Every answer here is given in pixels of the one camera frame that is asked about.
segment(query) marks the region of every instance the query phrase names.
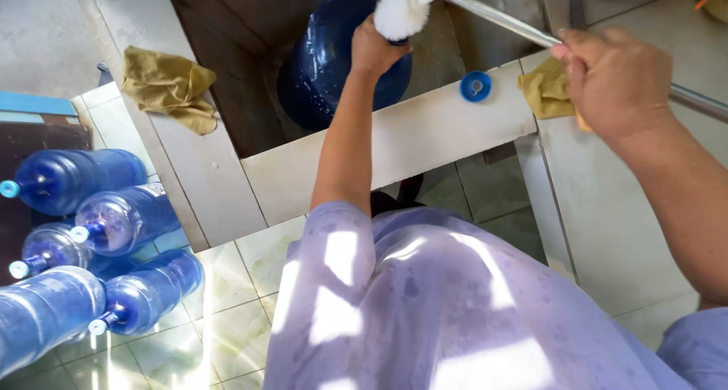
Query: rag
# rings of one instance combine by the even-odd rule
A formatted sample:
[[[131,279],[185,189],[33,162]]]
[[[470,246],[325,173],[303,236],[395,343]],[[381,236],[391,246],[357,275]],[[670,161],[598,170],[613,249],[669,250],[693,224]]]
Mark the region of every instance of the rag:
[[[561,62],[549,57],[532,72],[519,76],[518,88],[536,118],[573,116],[576,110],[569,100],[568,82]]]
[[[215,110],[202,98],[215,72],[182,56],[129,46],[124,50],[124,82],[141,111],[162,113],[197,134],[215,130]]]

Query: person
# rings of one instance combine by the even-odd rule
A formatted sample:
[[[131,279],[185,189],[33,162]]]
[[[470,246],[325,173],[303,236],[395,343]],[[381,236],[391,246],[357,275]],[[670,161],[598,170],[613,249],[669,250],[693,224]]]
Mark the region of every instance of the person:
[[[411,48],[367,19],[288,250],[264,388],[728,388],[728,171],[670,111],[669,55],[617,28],[560,36],[574,106],[636,175],[700,310],[654,353],[473,224],[431,207],[371,219],[374,86]]]

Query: blue bottle cap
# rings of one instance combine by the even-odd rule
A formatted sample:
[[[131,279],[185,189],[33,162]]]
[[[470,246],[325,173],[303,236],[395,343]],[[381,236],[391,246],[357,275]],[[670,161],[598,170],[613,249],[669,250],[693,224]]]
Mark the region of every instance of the blue bottle cap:
[[[485,72],[470,72],[460,81],[460,95],[471,103],[482,102],[491,93],[491,77]]]
[[[0,182],[0,194],[8,199],[13,199],[20,195],[20,186],[11,180]]]

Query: sink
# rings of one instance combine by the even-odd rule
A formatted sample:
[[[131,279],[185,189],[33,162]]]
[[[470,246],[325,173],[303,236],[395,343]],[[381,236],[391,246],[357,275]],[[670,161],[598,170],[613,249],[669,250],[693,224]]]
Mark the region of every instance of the sink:
[[[278,103],[278,70],[324,0],[171,0],[198,62],[218,76],[211,91],[239,158],[312,134]],[[540,0],[482,0],[539,29]],[[436,2],[414,46],[409,87],[400,101],[541,50],[513,32]]]

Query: wet shirt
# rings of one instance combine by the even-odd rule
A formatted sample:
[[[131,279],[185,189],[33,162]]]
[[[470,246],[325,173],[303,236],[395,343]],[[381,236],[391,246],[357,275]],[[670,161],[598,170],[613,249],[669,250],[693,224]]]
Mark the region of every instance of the wet shirt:
[[[728,388],[728,310],[655,354],[568,279],[455,215],[323,204],[288,249],[264,388]]]

